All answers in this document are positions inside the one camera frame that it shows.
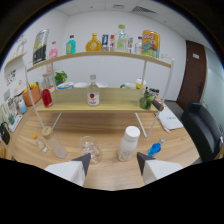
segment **yellow bottle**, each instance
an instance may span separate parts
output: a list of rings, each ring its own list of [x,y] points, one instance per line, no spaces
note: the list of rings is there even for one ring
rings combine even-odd
[[[97,34],[93,33],[93,38],[86,44],[86,51],[101,51],[102,44],[97,40]]]

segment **bottle cap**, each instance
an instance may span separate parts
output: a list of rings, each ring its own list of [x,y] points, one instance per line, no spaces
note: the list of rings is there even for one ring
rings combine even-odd
[[[120,28],[120,29],[124,29],[124,28],[125,28],[125,25],[120,24],[120,25],[118,26],[118,28]]]
[[[140,136],[140,130],[135,126],[128,126],[125,130],[125,136],[129,139],[138,139]]]
[[[165,138],[161,138],[159,141],[160,141],[161,143],[164,143],[164,142],[165,142]]]
[[[54,135],[54,132],[50,126],[46,126],[42,130],[42,135],[45,139],[50,139]]]
[[[96,79],[96,75],[90,75],[90,79]]]

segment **wooden table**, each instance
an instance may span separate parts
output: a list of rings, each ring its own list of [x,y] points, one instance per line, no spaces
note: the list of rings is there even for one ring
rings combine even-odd
[[[98,164],[89,166],[85,188],[122,190],[144,186],[136,154],[146,154],[151,145],[158,142],[161,137],[165,138],[165,143],[156,159],[187,167],[199,158],[197,149],[184,128],[167,133],[157,121],[149,138],[145,138],[141,131],[138,147],[132,158],[127,162],[121,162],[117,155],[125,128],[133,125],[141,130],[134,113],[65,113],[60,117],[55,133],[66,147],[68,155],[65,159],[59,159],[51,150],[47,153],[38,150],[33,134],[43,138],[42,127],[32,108],[25,115],[10,142],[7,158],[45,169],[50,164],[67,162],[79,157],[79,140],[84,136],[95,137],[103,156]],[[40,116],[44,125],[52,126],[58,113],[40,112]],[[155,115],[140,113],[139,117],[145,129],[149,130]]]

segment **box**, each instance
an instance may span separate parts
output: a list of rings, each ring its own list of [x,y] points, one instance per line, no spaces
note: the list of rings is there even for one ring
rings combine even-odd
[[[41,98],[39,86],[34,87],[30,91],[33,98],[33,102],[36,103]],[[23,92],[22,95],[23,95],[23,99],[25,101],[26,106],[32,106],[29,92],[26,92],[26,93]]]

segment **wooden shelf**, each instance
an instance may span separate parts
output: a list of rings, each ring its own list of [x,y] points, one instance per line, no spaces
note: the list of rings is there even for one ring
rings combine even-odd
[[[43,103],[37,111],[63,113],[156,113],[152,105],[149,110],[140,108],[140,90],[125,88],[100,88],[100,104],[96,107],[87,104],[87,89],[72,88],[56,90],[52,94],[53,106],[45,108]]]
[[[27,52],[24,52],[24,53],[22,53],[22,54],[20,54],[20,55],[18,55],[18,56],[16,56],[16,57],[14,57],[14,58],[12,58],[12,59],[10,59],[7,63],[6,63],[6,65],[5,65],[5,67],[7,67],[9,64],[11,64],[13,61],[15,61],[16,59],[18,59],[18,58],[21,58],[23,55],[25,55]]]
[[[128,57],[128,58],[134,58],[134,59],[140,59],[140,60],[144,60],[144,61],[150,61],[165,67],[170,68],[171,65],[160,61],[157,58],[151,57],[151,56],[146,56],[146,55],[138,55],[138,54],[131,54],[131,53],[125,53],[125,52],[111,52],[111,51],[93,51],[93,52],[80,52],[80,53],[75,53],[75,54],[68,54],[68,55],[63,55],[63,56],[59,56],[57,58],[52,58],[52,59],[48,59],[45,61],[41,61],[37,64],[35,64],[33,67],[27,69],[27,72],[30,72],[38,67],[41,67],[43,65],[49,64],[49,63],[53,63],[56,61],[61,61],[61,60],[65,60],[65,59],[70,59],[70,58],[76,58],[76,57],[86,57],[86,56],[120,56],[120,57]]]

